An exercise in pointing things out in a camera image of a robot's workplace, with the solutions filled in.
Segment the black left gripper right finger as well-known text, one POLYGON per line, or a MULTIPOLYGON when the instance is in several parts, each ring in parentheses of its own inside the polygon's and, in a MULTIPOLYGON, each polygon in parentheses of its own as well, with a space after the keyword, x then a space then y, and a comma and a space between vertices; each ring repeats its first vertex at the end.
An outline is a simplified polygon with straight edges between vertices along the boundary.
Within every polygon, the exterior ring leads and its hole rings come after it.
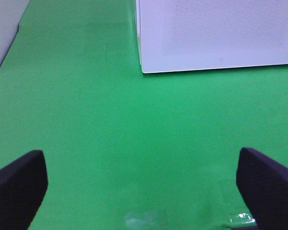
POLYGON ((288 230, 288 168, 256 149, 240 150, 236 185, 261 230, 288 230))

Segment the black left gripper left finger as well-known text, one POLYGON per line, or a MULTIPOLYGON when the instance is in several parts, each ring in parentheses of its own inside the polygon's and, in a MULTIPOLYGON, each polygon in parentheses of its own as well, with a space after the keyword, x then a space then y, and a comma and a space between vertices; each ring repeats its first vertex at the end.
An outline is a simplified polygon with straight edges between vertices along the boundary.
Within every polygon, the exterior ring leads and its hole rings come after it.
POLYGON ((27 230, 48 189, 42 150, 32 150, 0 169, 0 230, 27 230))

